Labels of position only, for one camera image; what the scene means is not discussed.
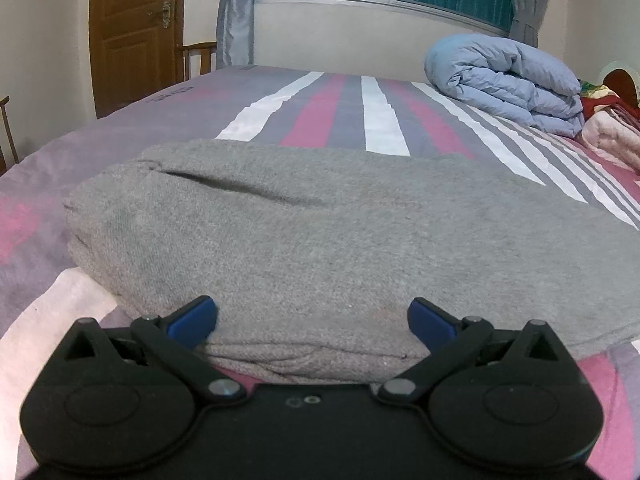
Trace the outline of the red folded clothes stack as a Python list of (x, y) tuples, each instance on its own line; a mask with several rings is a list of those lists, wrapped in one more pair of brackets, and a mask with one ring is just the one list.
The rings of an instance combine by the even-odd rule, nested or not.
[(579, 97), (585, 122), (600, 110), (609, 107), (616, 112), (621, 112), (623, 118), (629, 118), (631, 122), (639, 121), (639, 107), (625, 103), (616, 92), (604, 84), (592, 84), (581, 80)]

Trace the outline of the striped pink purple bed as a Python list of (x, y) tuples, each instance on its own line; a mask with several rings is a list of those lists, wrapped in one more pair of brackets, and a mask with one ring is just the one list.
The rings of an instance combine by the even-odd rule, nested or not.
[(420, 82), (253, 66), (176, 84), (49, 142), (1, 179), (2, 477), (22, 478), (34, 466), (18, 412), (73, 320), (121, 326), (127, 319), (68, 256), (62, 201), (70, 190), (155, 144), (223, 138), (363, 150), (379, 126), (392, 130), (392, 154), (461, 155), (638, 226), (639, 180), (631, 172)]

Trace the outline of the left grey curtain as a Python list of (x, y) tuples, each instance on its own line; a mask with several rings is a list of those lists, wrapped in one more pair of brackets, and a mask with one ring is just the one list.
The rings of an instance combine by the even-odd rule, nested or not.
[(254, 0), (219, 0), (216, 69), (247, 66), (254, 58)]

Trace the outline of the folded pink blanket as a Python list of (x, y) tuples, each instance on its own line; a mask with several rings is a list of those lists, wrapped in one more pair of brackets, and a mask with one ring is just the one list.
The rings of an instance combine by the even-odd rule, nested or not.
[(616, 118), (609, 108), (595, 112), (585, 122), (577, 140), (615, 166), (639, 173), (639, 131)]

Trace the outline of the wooden chair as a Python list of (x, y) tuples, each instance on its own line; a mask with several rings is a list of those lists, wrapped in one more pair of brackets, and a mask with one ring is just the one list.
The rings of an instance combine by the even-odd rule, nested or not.
[(194, 74), (192, 61), (198, 61), (198, 76), (209, 74), (213, 69), (213, 56), (217, 51), (216, 41), (180, 44), (176, 47), (177, 76), (180, 81), (189, 80)]

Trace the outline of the folded light blue duvet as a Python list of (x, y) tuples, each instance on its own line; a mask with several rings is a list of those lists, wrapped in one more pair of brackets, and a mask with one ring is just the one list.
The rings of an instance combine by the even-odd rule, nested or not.
[(442, 94), (485, 113), (567, 138), (582, 131), (580, 81), (562, 61), (528, 44), (448, 36), (428, 49), (424, 72)]

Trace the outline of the red wooden headboard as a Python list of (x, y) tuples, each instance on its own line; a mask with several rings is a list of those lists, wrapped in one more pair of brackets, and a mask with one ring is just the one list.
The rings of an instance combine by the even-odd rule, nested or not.
[(627, 104), (639, 106), (639, 71), (629, 63), (612, 61), (600, 70), (599, 79)]

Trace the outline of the grey sweatpants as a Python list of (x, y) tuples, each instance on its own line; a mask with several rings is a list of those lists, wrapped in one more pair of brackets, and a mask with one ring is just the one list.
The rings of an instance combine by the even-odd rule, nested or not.
[(384, 382), (427, 351), (416, 297), (575, 358), (639, 333), (639, 234), (461, 156), (197, 140), (149, 148), (64, 204), (72, 259), (130, 316), (206, 295), (198, 355), (267, 382)]

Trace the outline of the brown wooden door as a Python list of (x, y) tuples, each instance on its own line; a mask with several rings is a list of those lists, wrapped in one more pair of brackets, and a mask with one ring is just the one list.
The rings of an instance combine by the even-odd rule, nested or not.
[(183, 0), (89, 0), (96, 116), (176, 84), (182, 40)]

